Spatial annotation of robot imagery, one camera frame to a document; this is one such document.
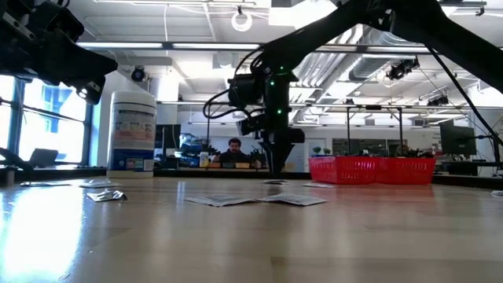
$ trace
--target label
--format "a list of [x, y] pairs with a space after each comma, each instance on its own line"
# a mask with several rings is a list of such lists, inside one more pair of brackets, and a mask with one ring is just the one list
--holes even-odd
[[115, 110], [108, 169], [153, 171], [156, 117], [147, 112]]

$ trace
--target plastic container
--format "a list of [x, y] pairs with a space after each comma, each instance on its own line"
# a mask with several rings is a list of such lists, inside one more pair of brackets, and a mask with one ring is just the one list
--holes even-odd
[[207, 167], [210, 164], [210, 154], [201, 152], [199, 154], [199, 167]]
[[237, 169], [250, 169], [250, 164], [247, 163], [236, 163]]
[[376, 181], [381, 158], [330, 156], [309, 159], [311, 178], [332, 184], [370, 184]]
[[108, 170], [110, 178], [151, 178], [156, 138], [156, 99], [148, 93], [112, 95]]
[[435, 170], [435, 158], [382, 158], [377, 182], [392, 185], [427, 185]]

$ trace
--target ceiling light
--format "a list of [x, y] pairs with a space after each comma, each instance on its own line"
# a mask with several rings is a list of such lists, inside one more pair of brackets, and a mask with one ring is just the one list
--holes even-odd
[[337, 44], [327, 44], [316, 49], [318, 52], [333, 52], [333, 53], [354, 53], [357, 46], [344, 46]]
[[371, 53], [430, 53], [428, 48], [422, 46], [369, 46], [366, 51]]
[[304, 107], [307, 106], [305, 103], [290, 103], [290, 106], [292, 107]]
[[163, 49], [158, 42], [77, 42], [77, 45], [88, 50], [132, 49], [150, 50]]
[[178, 50], [256, 50], [258, 44], [251, 43], [173, 43]]
[[[242, 23], [242, 24], [238, 24], [237, 23], [237, 18], [240, 15], [243, 15], [243, 16], [246, 17], [246, 21], [244, 23]], [[244, 13], [241, 13], [241, 14], [239, 14], [238, 12], [235, 12], [233, 14], [233, 17], [230, 19], [230, 23], [233, 25], [233, 28], [236, 31], [241, 31], [241, 32], [248, 31], [252, 27], [252, 24], [253, 24], [252, 15], [250, 13], [248, 13], [248, 12], [244, 12]]]
[[204, 101], [158, 101], [157, 103], [162, 105], [204, 105]]
[[336, 9], [329, 0], [304, 0], [293, 7], [272, 7], [269, 11], [269, 25], [291, 26], [298, 30], [328, 16]]
[[96, 3], [126, 3], [133, 5], [180, 5], [180, 6], [201, 6], [207, 4], [209, 6], [256, 6], [255, 2], [251, 1], [201, 1], [201, 0], [94, 0]]
[[[188, 125], [207, 126], [207, 122], [188, 122]], [[236, 126], [235, 123], [210, 123], [212, 126]]]
[[370, 59], [416, 59], [414, 55], [397, 55], [397, 54], [363, 54], [362, 57]]

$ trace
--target fluorescent light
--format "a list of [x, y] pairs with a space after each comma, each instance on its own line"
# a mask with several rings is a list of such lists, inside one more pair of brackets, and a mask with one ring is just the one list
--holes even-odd
[[115, 3], [115, 4], [133, 4], [133, 5], [180, 5], [180, 6], [201, 6], [207, 4], [210, 6], [255, 6], [255, 2], [246, 1], [171, 1], [171, 0], [94, 0], [96, 3]]
[[173, 48], [180, 50], [256, 50], [259, 47], [251, 43], [173, 43]]
[[86, 49], [163, 49], [163, 44], [158, 42], [77, 42], [77, 45]]
[[397, 55], [397, 54], [363, 54], [364, 58], [372, 59], [416, 59], [414, 55]]
[[419, 46], [369, 46], [366, 51], [373, 53], [430, 53], [428, 48]]
[[[188, 122], [188, 125], [207, 126], [207, 122]], [[210, 123], [212, 126], [236, 126], [235, 123]]]
[[318, 52], [333, 52], [333, 53], [353, 53], [357, 46], [342, 46], [336, 44], [327, 44], [316, 49]]
[[162, 105], [204, 105], [204, 101], [158, 101]]

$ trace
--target camera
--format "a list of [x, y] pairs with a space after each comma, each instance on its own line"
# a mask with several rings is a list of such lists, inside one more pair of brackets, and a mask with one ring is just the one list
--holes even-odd
[[135, 82], [142, 83], [149, 79], [149, 74], [145, 72], [145, 66], [136, 66], [131, 72], [131, 79]]

